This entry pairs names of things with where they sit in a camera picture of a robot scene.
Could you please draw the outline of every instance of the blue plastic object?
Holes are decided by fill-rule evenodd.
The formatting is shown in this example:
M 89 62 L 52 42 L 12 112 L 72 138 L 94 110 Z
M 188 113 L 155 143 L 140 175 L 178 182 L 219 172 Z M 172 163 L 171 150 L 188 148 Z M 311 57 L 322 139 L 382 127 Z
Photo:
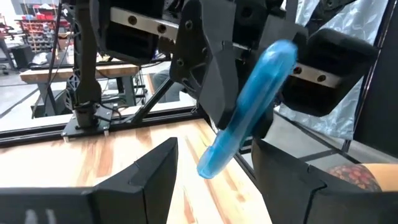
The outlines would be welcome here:
M 236 102 L 225 130 L 219 131 L 212 146 L 199 160 L 198 173 L 211 179 L 233 158 L 296 64 L 297 48 L 288 40 L 278 40 L 259 57 Z

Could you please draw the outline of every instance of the workbench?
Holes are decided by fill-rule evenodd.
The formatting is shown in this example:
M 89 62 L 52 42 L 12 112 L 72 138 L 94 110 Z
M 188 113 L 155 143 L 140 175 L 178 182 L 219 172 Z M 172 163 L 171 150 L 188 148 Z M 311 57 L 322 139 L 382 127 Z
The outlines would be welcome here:
M 215 138 L 202 119 L 0 149 L 0 187 L 93 186 L 169 137 L 178 138 L 178 168 L 167 223 L 272 223 L 262 195 L 235 159 L 214 179 L 197 174 L 198 160 Z
M 53 82 L 65 82 L 68 78 L 73 74 L 72 68 L 61 68 L 58 70 L 57 74 L 56 67 L 52 70 L 52 77 L 56 76 L 53 79 Z M 108 78 L 121 78 L 124 86 L 124 92 L 126 94 L 126 103 L 128 106 L 135 106 L 135 92 L 134 92 L 134 84 L 132 81 L 132 76 L 135 75 L 139 68 L 135 65 L 107 65 L 107 66 L 98 66 L 97 70 L 99 70 L 103 75 Z M 47 91 L 52 91 L 51 88 L 47 88 L 47 81 L 49 79 L 49 71 L 48 70 L 27 70 L 19 74 L 22 81 L 28 84 L 37 84 L 40 96 L 45 101 L 45 96 L 47 95 Z M 96 78 L 104 78 L 100 75 L 99 72 L 96 71 Z M 48 95 L 47 102 L 45 104 L 45 111 L 48 116 L 57 115 L 57 110 L 55 106 L 55 99 Z

